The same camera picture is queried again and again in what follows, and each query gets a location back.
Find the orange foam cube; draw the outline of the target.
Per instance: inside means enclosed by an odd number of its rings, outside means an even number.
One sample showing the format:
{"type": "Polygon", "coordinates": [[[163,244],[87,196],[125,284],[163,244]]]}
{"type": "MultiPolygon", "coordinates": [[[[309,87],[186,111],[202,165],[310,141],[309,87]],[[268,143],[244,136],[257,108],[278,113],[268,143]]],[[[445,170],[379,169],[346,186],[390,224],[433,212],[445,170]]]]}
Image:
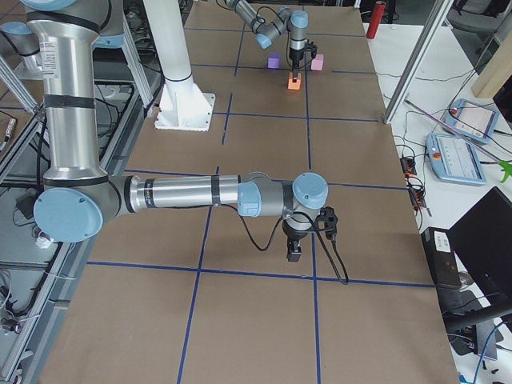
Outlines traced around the orange foam cube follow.
{"type": "Polygon", "coordinates": [[[302,75],[298,73],[296,76],[292,72],[289,72],[289,79],[287,88],[289,90],[300,90],[302,84],[302,75]]]}

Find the pink foam cube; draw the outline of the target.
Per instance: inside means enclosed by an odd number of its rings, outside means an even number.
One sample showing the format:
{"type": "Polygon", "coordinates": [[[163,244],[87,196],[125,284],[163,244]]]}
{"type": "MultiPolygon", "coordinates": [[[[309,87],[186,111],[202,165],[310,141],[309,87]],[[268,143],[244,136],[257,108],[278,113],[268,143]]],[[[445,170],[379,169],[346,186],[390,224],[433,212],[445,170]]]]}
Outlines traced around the pink foam cube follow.
{"type": "Polygon", "coordinates": [[[314,58],[311,59],[310,69],[312,71],[322,71],[324,65],[324,55],[317,54],[314,58]]]}

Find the purple foam cube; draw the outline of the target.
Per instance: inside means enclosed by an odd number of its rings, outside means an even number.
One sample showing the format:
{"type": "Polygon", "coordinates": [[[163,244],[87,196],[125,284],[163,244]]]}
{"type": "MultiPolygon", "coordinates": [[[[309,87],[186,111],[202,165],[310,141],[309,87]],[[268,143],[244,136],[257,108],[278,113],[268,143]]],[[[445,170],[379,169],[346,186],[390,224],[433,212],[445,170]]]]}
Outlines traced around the purple foam cube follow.
{"type": "Polygon", "coordinates": [[[269,69],[279,69],[280,68],[280,53],[279,52],[270,52],[267,59],[267,67],[269,69]]]}

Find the red cylinder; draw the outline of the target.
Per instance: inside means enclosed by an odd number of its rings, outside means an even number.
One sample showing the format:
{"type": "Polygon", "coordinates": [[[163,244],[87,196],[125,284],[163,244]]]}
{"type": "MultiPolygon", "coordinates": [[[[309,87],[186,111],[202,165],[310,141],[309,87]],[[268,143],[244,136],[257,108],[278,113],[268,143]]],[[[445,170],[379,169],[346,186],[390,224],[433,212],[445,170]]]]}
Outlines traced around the red cylinder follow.
{"type": "Polygon", "coordinates": [[[376,1],[375,2],[374,8],[371,12],[370,23],[369,23],[368,29],[366,31],[367,39],[375,38],[385,10],[386,10],[386,2],[385,1],[376,1]]]}

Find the brown paper table cover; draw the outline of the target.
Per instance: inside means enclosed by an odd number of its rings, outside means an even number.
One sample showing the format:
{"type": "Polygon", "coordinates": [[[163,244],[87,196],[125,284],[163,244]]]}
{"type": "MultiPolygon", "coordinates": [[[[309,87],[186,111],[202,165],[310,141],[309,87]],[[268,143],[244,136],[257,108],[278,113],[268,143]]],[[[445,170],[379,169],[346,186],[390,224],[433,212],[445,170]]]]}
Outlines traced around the brown paper table cover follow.
{"type": "Polygon", "coordinates": [[[194,5],[196,82],[215,93],[205,133],[147,120],[126,169],[142,178],[261,171],[330,184],[335,279],[318,241],[298,262],[273,218],[228,208],[144,210],[99,234],[42,383],[455,383],[435,289],[356,10],[312,6],[326,59],[286,87],[234,14],[194,5]]]}

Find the orange usb hub lower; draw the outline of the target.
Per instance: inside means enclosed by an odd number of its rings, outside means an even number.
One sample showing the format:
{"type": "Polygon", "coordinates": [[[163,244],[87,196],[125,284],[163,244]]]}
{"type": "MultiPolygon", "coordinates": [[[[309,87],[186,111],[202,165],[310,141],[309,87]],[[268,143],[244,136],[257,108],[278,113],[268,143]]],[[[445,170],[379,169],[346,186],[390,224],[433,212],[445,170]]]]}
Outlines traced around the orange usb hub lower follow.
{"type": "Polygon", "coordinates": [[[425,189],[422,186],[412,185],[409,187],[410,200],[415,210],[426,208],[425,189]]]}

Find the orange usb hub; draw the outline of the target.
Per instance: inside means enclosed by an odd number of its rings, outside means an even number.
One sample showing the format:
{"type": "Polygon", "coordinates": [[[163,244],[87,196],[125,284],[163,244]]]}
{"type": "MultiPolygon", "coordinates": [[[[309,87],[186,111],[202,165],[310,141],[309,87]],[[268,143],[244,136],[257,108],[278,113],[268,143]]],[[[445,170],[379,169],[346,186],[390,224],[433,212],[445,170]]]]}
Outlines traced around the orange usb hub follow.
{"type": "Polygon", "coordinates": [[[406,176],[410,176],[410,175],[416,176],[417,175],[416,161],[415,161],[414,157],[401,157],[400,163],[401,163],[401,167],[402,167],[402,171],[403,171],[404,175],[406,175],[406,176]]]}
{"type": "Polygon", "coordinates": [[[426,208],[425,189],[422,186],[412,185],[409,187],[410,200],[415,210],[426,208]]]}

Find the black box with label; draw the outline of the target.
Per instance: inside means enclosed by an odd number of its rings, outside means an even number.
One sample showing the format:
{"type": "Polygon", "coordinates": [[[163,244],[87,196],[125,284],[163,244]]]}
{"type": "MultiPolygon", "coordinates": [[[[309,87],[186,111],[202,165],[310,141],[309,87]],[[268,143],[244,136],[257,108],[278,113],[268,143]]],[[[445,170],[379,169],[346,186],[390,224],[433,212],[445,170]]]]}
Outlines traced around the black box with label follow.
{"type": "Polygon", "coordinates": [[[462,284],[447,231],[427,227],[421,233],[421,237],[433,283],[438,288],[459,290],[462,284]]]}

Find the orange usb hub upper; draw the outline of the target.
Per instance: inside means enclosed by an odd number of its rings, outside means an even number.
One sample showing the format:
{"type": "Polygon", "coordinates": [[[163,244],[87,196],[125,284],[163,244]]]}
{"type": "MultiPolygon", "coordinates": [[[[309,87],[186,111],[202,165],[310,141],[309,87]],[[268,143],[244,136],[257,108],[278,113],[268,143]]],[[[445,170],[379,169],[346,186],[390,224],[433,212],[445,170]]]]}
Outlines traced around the orange usb hub upper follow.
{"type": "Polygon", "coordinates": [[[401,163],[401,167],[402,167],[402,171],[403,171],[404,175],[406,175],[406,176],[410,176],[410,175],[416,176],[417,175],[416,161],[415,161],[414,157],[401,157],[400,163],[401,163]]]}

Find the lower teach pendant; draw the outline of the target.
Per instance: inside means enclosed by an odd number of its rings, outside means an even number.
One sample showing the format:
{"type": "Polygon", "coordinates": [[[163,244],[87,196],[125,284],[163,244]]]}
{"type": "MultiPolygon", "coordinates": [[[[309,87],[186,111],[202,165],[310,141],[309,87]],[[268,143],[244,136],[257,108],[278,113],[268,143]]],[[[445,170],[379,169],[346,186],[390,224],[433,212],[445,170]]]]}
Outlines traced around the lower teach pendant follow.
{"type": "Polygon", "coordinates": [[[451,134],[426,136],[430,166],[439,180],[457,184],[484,186],[486,177],[475,148],[451,134]]]}

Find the teach pendant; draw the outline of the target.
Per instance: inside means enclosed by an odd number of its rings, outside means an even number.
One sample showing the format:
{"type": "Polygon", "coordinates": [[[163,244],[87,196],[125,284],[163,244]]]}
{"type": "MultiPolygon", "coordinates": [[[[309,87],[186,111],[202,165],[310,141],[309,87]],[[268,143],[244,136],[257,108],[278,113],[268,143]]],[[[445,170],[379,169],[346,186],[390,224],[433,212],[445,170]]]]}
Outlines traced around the teach pendant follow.
{"type": "Polygon", "coordinates": [[[468,138],[487,144],[492,139],[498,116],[499,113],[488,106],[460,98],[449,107],[444,122],[468,138]]]}
{"type": "Polygon", "coordinates": [[[426,136],[430,166],[439,180],[457,184],[484,186],[486,177],[475,148],[451,134],[426,136]]]}

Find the upper teach pendant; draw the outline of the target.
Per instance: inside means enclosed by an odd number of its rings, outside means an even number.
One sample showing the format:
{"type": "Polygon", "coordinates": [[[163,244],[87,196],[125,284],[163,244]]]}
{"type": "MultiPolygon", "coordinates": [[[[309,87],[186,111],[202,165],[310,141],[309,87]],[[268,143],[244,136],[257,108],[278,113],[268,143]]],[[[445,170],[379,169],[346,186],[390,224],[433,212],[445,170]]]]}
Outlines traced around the upper teach pendant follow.
{"type": "Polygon", "coordinates": [[[492,139],[498,116],[499,113],[488,106],[460,98],[449,107],[444,122],[468,138],[487,144],[492,139]]]}

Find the black monitor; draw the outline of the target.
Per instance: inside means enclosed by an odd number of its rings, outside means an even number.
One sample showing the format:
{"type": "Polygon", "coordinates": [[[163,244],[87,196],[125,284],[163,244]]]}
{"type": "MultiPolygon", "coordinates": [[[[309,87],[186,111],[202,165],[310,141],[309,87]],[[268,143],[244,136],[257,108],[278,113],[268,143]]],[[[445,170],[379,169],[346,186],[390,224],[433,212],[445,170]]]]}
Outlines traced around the black monitor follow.
{"type": "Polygon", "coordinates": [[[511,319],[511,200],[491,188],[448,230],[452,249],[490,305],[461,316],[448,315],[446,330],[494,318],[511,319]]]}

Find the wooden board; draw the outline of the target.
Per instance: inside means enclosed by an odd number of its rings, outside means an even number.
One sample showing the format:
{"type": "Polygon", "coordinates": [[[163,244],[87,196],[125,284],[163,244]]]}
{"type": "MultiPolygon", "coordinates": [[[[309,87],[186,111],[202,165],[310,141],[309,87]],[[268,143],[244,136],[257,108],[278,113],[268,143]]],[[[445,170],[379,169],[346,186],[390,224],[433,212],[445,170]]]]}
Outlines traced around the wooden board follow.
{"type": "Polygon", "coordinates": [[[471,90],[476,98],[493,98],[511,76],[511,33],[508,33],[471,90]]]}

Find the aluminium frame post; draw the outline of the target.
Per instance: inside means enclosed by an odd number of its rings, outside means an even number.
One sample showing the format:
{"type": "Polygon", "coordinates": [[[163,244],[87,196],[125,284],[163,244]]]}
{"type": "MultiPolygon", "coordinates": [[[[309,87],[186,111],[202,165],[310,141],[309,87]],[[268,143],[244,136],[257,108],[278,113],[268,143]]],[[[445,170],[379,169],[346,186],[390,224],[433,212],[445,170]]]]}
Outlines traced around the aluminium frame post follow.
{"type": "Polygon", "coordinates": [[[405,66],[402,76],[393,92],[391,100],[383,115],[383,122],[385,124],[391,123],[400,105],[405,101],[408,89],[414,80],[418,68],[432,43],[437,30],[442,25],[446,18],[453,1],[450,0],[437,0],[434,3],[433,9],[430,12],[426,24],[420,33],[418,40],[412,50],[409,60],[405,66]]]}

